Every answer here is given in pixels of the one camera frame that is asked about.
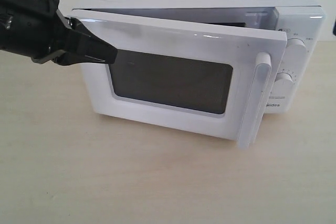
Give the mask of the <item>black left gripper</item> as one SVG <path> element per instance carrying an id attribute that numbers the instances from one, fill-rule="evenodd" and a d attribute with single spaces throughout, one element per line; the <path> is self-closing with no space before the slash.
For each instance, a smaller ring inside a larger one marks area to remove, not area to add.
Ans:
<path id="1" fill-rule="evenodd" d="M 1 0 L 1 50 L 26 56 L 43 64 L 114 64 L 118 50 L 70 18 L 73 30 L 87 36 L 83 52 L 71 53 L 70 26 L 58 10 L 59 0 Z"/>

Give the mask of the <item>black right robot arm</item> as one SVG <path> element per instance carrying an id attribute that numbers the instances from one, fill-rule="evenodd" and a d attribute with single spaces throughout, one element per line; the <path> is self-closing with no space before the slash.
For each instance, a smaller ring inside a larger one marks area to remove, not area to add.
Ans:
<path id="1" fill-rule="evenodd" d="M 334 23 L 334 26 L 333 26 L 333 35 L 336 36 L 336 20 L 335 20 L 335 23 Z"/>

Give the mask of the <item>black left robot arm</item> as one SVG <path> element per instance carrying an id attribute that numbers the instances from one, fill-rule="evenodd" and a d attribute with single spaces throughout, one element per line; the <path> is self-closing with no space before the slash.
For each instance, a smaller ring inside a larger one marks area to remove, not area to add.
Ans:
<path id="1" fill-rule="evenodd" d="M 113 64 L 118 54 L 79 19 L 65 17 L 59 0 L 1 0 L 1 50 L 60 66 Z"/>

